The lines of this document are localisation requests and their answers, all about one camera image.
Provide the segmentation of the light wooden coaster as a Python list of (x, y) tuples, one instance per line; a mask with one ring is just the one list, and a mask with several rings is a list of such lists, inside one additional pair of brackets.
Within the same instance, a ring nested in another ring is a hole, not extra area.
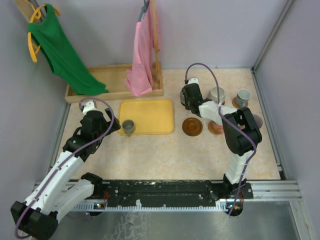
[[(232, 99), (232, 105), (233, 105), (236, 109), (242, 108), (242, 106), (238, 105), (238, 103), (237, 103), (237, 98), (236, 98), (236, 97), (234, 97), (234, 98)], [(248, 107), (248, 105), (249, 105), (249, 102), (247, 101), (243, 107)]]
[(215, 134), (214, 133), (214, 129), (213, 129), (213, 124), (214, 123), (216, 123), (216, 122), (214, 122), (214, 121), (210, 121), (209, 123), (208, 123), (208, 130), (212, 133), (212, 134), (214, 134), (214, 135), (218, 135), (218, 134)]

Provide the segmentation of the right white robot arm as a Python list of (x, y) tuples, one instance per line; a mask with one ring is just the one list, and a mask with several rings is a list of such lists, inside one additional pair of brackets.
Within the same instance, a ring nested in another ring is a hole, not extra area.
[(198, 117), (211, 120), (223, 127), (224, 137), (231, 152), (231, 160), (224, 175), (223, 192), (229, 198), (235, 198), (241, 192), (249, 161), (257, 152), (262, 134), (248, 107), (239, 109), (204, 99), (196, 82), (187, 83), (181, 93), (185, 109)]

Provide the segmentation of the small green grey mug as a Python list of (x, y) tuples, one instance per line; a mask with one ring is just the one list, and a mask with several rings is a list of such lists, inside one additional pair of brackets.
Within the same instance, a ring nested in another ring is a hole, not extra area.
[(134, 131), (136, 130), (135, 122), (131, 119), (126, 119), (122, 123), (122, 129), (123, 129), (124, 133), (128, 137), (130, 137), (134, 133)]

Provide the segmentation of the brown ridged wooden coaster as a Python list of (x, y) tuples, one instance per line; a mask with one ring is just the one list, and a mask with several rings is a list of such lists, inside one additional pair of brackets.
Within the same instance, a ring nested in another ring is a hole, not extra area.
[(202, 132), (203, 124), (199, 119), (189, 117), (183, 121), (182, 130), (186, 135), (190, 137), (195, 137)]

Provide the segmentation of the dark teal mug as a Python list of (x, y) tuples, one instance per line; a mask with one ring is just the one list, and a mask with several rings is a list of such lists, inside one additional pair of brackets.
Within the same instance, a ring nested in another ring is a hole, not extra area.
[(179, 93), (179, 99), (180, 99), (180, 103), (185, 106), (185, 95), (184, 95), (185, 90), (182, 89)]

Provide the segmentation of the pink lettered mug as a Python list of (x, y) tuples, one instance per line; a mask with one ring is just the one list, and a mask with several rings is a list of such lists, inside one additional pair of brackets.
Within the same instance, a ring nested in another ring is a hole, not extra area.
[(222, 125), (218, 125), (215, 122), (213, 123), (213, 131), (216, 135), (221, 135), (224, 133), (224, 128)]

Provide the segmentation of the large white mug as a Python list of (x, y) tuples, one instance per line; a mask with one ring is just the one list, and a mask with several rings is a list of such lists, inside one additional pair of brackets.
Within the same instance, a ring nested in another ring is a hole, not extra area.
[(207, 94), (207, 98), (215, 102), (216, 104), (221, 103), (225, 104), (226, 92), (222, 87), (213, 87)]

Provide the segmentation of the purple glass cup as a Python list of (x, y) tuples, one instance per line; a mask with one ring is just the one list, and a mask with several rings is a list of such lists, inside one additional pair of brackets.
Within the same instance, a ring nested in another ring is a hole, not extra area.
[(254, 118), (254, 120), (255, 120), (255, 123), (256, 123), (257, 127), (258, 127), (259, 129), (261, 129), (262, 126), (263, 126), (263, 120), (262, 120), (262, 118), (261, 118), (260, 116), (258, 116), (257, 114), (253, 114), (252, 116), (253, 116), (253, 118)]

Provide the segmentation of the grey blue mug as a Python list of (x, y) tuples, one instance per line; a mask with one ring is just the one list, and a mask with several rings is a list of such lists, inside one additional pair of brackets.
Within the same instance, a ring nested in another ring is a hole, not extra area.
[(237, 96), (236, 96), (237, 104), (240, 105), (241, 107), (243, 107), (246, 104), (246, 102), (249, 102), (251, 97), (252, 97), (251, 91), (248, 89), (242, 88), (238, 91)]

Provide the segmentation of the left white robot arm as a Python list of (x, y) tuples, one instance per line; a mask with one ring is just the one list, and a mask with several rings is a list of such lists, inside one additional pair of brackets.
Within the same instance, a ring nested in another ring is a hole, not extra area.
[(89, 172), (66, 192), (62, 192), (70, 177), (99, 149), (103, 138), (121, 128), (109, 107), (105, 109), (109, 121), (95, 107), (84, 107), (82, 113), (80, 127), (66, 141), (58, 160), (43, 181), (23, 202), (16, 201), (11, 206), (14, 235), (18, 240), (29, 237), (50, 239), (60, 221), (78, 203), (89, 197), (97, 199), (103, 195), (102, 178)]

